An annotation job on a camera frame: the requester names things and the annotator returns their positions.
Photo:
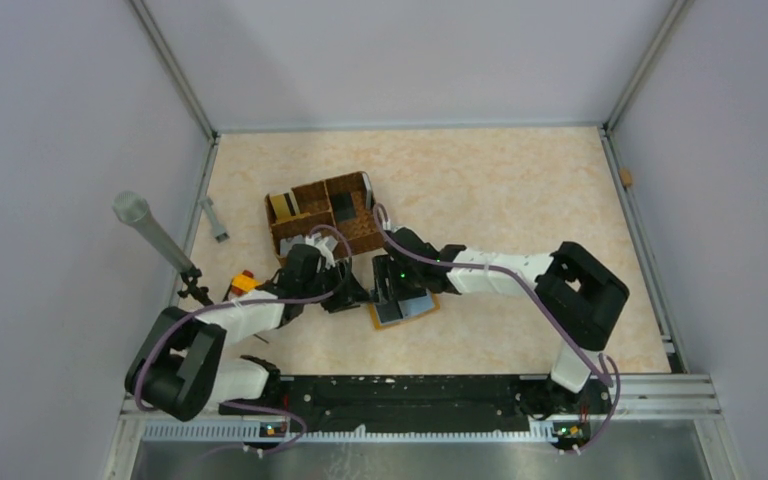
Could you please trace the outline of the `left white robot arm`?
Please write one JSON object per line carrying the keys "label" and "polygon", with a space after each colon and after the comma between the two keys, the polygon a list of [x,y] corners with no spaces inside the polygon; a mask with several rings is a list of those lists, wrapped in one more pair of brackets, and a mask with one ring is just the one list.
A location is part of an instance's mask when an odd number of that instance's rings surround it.
{"label": "left white robot arm", "polygon": [[162,310],[125,377],[136,407],[180,421],[235,400],[257,413],[274,410],[281,397],[278,369],[251,355],[226,358],[224,351],[345,291],[350,268],[335,254],[346,244],[337,232],[314,233],[291,247],[270,280],[243,295],[192,312]]}

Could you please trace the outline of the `orange leather card holder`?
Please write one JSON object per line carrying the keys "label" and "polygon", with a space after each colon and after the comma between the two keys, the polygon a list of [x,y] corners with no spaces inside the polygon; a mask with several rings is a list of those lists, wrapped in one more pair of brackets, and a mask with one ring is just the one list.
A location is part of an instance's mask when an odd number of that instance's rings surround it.
{"label": "orange leather card holder", "polygon": [[440,309],[440,302],[437,296],[430,291],[427,291],[424,296],[416,297],[408,300],[398,301],[403,313],[403,320],[393,325],[381,327],[376,318],[376,312],[374,309],[375,303],[368,305],[369,314],[372,320],[372,324],[376,330],[383,330],[407,323],[412,320],[419,319],[421,317],[432,314]]}

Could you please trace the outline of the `brown wicker divided basket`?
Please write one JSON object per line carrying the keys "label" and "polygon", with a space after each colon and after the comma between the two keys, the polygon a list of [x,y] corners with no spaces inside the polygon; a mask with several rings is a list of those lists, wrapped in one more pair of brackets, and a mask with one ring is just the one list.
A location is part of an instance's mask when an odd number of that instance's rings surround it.
{"label": "brown wicker divided basket", "polygon": [[[286,257],[281,258],[279,256],[279,241],[296,235],[306,236],[317,225],[328,225],[336,228],[346,238],[350,250],[354,254],[368,253],[383,247],[383,238],[375,226],[372,210],[367,210],[364,205],[362,172],[351,172],[298,185],[265,196],[264,207],[273,251],[280,264],[285,263]],[[295,194],[301,213],[290,221],[275,223],[268,197],[287,191],[292,191]],[[340,192],[349,192],[352,195],[357,217],[351,221],[337,224],[333,217],[329,196]]]}

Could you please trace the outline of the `black VIP card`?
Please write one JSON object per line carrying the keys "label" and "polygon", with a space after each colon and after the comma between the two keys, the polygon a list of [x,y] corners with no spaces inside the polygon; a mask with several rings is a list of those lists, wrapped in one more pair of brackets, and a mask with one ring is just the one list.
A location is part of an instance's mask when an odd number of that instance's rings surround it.
{"label": "black VIP card", "polygon": [[357,217],[352,195],[349,192],[332,194],[329,196],[329,202],[337,224],[351,221]]}

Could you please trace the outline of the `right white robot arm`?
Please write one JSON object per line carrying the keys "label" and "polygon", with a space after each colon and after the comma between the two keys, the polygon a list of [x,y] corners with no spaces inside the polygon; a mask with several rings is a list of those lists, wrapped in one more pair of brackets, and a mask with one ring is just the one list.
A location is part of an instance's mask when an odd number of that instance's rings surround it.
{"label": "right white robot arm", "polygon": [[612,387],[604,353],[630,297],[627,285],[582,245],[564,241],[553,252],[504,254],[460,244],[441,249],[407,227],[382,232],[397,271],[434,294],[497,294],[531,300],[558,332],[563,345],[549,373],[546,397],[572,412],[597,377]]}

